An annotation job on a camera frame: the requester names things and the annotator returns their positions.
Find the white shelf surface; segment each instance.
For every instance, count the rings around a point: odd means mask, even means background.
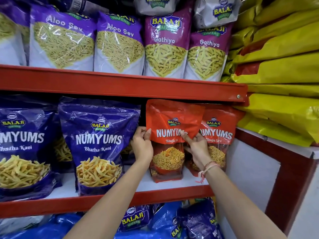
[[[306,147],[302,147],[302,146],[297,146],[297,145],[294,145],[294,144],[290,144],[290,143],[286,143],[286,142],[283,142],[283,141],[280,141],[280,140],[277,140],[277,139],[274,139],[274,138],[270,138],[268,136],[264,136],[264,135],[261,135],[257,132],[252,132],[250,130],[246,130],[246,129],[243,129],[243,128],[240,128],[240,127],[237,127],[238,129],[244,131],[244,132],[247,132],[249,134],[252,134],[256,137],[259,137],[265,141],[268,141],[268,142],[271,142],[273,144],[276,144],[280,147],[283,147],[287,150],[290,150],[292,152],[295,152],[297,154],[300,154],[306,158],[310,158],[310,159],[319,159],[319,147],[309,147],[309,148],[306,148]]]
[[[130,166],[124,166],[124,170],[127,171],[129,167]],[[190,173],[190,171],[186,167],[184,167],[183,179],[155,183],[151,178],[151,174],[149,170],[147,170],[140,184],[138,185],[136,192],[200,186],[202,184],[196,182],[199,180],[200,179],[198,177],[194,177]],[[208,182],[206,179],[204,180],[203,185],[208,185]],[[68,197],[78,197],[78,193],[75,192],[75,174],[74,173],[64,174],[62,179],[62,187],[54,189],[52,193],[44,199],[57,199],[57,198],[68,198]]]

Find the forearm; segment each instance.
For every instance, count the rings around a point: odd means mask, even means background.
[[[237,239],[284,239],[282,231],[217,166],[206,173],[218,206],[221,206]]]
[[[113,238],[148,166],[143,160],[136,161],[64,239]]]

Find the orange snack packet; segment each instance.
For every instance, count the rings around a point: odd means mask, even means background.
[[[154,149],[150,172],[156,183],[183,178],[185,154],[180,130],[193,139],[199,131],[204,110],[202,106],[177,101],[147,101],[146,127],[152,129],[150,140]]]
[[[237,111],[231,106],[219,104],[200,104],[205,107],[205,113],[200,126],[200,133],[208,143],[208,151],[212,161],[226,170],[226,153],[235,137],[238,122]],[[186,167],[194,176],[200,169],[195,165],[190,153],[186,154]]]

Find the hand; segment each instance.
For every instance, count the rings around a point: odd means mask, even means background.
[[[150,164],[153,158],[153,147],[150,141],[151,129],[138,126],[131,141],[136,161],[145,161]]]
[[[180,134],[182,138],[189,143],[189,147],[184,147],[184,149],[193,155],[193,161],[197,167],[203,171],[206,164],[212,161],[211,156],[208,152],[207,140],[198,133],[194,139],[191,139],[187,132],[181,130]]]

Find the red shelf edge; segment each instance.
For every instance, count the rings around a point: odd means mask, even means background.
[[[244,102],[246,84],[0,65],[0,90]]]
[[[130,206],[214,196],[209,185],[136,192]],[[0,203],[0,218],[88,211],[102,195],[8,201]]]

